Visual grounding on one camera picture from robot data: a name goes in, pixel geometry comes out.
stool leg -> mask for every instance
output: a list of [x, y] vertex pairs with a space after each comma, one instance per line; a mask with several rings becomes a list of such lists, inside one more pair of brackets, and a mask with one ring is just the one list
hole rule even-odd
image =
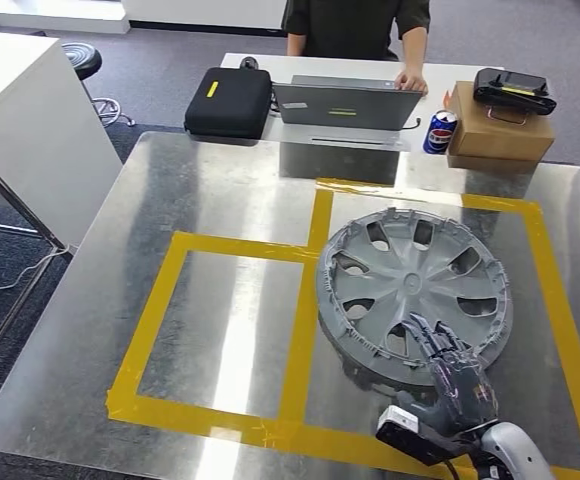
[[85, 84], [81, 82], [81, 85], [85, 90], [85, 94], [90, 99], [90, 103], [97, 112], [104, 128], [109, 127], [122, 117], [125, 120], [125, 124], [128, 127], [134, 127], [137, 124], [135, 120], [122, 112], [121, 105], [116, 100], [112, 98], [92, 98], [90, 92], [85, 88]]

metal table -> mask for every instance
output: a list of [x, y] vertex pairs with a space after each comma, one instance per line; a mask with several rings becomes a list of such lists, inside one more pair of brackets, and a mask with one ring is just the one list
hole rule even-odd
[[[450, 478], [373, 439], [389, 399], [316, 322], [321, 246], [397, 206], [467, 224], [504, 264], [501, 417], [580, 479], [580, 167], [398, 155], [144, 134], [0, 391], [0, 451], [164, 479]], [[392, 186], [296, 178], [310, 176]]]

soda can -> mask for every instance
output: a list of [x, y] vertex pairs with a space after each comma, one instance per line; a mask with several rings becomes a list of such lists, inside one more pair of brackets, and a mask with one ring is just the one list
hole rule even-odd
[[445, 153], [457, 128], [457, 116], [448, 110], [439, 110], [432, 116], [428, 133], [424, 140], [427, 153]]

black stool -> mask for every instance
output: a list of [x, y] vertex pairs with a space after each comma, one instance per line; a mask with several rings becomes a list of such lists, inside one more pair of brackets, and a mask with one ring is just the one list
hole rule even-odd
[[125, 123], [128, 127], [136, 125], [135, 120], [122, 112], [121, 105], [116, 100], [112, 98], [92, 98], [90, 96], [90, 92], [83, 84], [84, 80], [95, 75], [103, 65], [104, 60], [98, 50], [87, 43], [65, 43], [63, 45], [63, 48], [70, 63], [72, 63], [72, 66], [74, 67], [76, 76], [81, 80], [81, 84], [83, 85], [85, 93], [90, 98], [92, 106], [97, 111], [104, 127], [112, 125], [119, 118], [125, 118]]

brown box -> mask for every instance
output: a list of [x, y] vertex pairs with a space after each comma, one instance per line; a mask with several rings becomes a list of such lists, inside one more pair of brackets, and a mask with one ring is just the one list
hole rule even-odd
[[[457, 82], [450, 99], [450, 110], [457, 114], [459, 124], [448, 153], [537, 163], [554, 142], [554, 132], [545, 116], [530, 114], [525, 125], [517, 125], [488, 118], [488, 108], [473, 99], [472, 82]], [[498, 109], [495, 114], [511, 120], [519, 118]]]

